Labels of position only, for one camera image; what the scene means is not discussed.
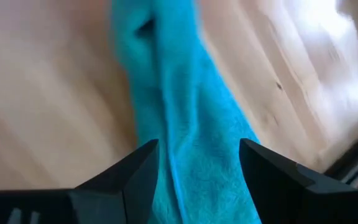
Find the wooden floor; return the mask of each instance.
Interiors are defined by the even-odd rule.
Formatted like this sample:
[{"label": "wooden floor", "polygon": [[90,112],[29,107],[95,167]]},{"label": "wooden floor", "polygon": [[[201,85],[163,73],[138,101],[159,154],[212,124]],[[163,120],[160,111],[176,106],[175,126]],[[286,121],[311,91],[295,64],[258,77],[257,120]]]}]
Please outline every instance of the wooden floor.
[{"label": "wooden floor", "polygon": [[[0,0],[0,189],[73,187],[135,147],[108,0]],[[323,171],[358,138],[358,0],[199,0],[262,143]]]}]

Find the wood grain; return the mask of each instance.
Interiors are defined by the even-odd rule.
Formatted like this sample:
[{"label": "wood grain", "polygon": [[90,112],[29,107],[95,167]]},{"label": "wood grain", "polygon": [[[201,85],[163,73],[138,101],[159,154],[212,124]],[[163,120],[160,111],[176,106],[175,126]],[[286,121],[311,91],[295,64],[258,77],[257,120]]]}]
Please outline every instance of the wood grain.
[{"label": "wood grain", "polygon": [[[323,171],[358,138],[358,0],[199,0],[264,145]],[[108,0],[0,0],[0,189],[73,187],[135,148]]]}]

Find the microfiber cloth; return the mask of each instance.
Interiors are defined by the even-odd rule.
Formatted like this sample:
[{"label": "microfiber cloth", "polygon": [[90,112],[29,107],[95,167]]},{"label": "microfiber cloth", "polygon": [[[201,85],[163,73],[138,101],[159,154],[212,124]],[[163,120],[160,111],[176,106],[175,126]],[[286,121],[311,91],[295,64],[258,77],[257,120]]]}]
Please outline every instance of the microfiber cloth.
[{"label": "microfiber cloth", "polygon": [[239,160],[258,139],[219,76],[190,0],[113,0],[139,145],[159,139],[149,223],[259,223]]}]

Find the blue towel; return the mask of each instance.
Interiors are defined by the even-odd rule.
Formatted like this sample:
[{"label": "blue towel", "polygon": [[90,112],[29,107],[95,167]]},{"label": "blue towel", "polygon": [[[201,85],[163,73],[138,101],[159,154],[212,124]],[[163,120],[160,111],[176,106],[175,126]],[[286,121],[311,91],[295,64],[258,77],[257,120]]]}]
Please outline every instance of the blue towel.
[{"label": "blue towel", "polygon": [[150,223],[258,223],[240,138],[258,141],[197,33],[191,0],[113,0],[139,145],[159,139]]}]

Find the black plastic part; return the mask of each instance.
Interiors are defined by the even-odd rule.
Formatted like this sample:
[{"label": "black plastic part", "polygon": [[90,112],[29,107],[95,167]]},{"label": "black plastic part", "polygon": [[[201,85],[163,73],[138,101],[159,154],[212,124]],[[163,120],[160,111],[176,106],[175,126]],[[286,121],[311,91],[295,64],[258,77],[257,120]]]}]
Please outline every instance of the black plastic part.
[{"label": "black plastic part", "polygon": [[239,155],[262,223],[358,223],[358,190],[248,139]]},{"label": "black plastic part", "polygon": [[157,176],[153,140],[76,189],[0,191],[0,223],[147,223]]}]

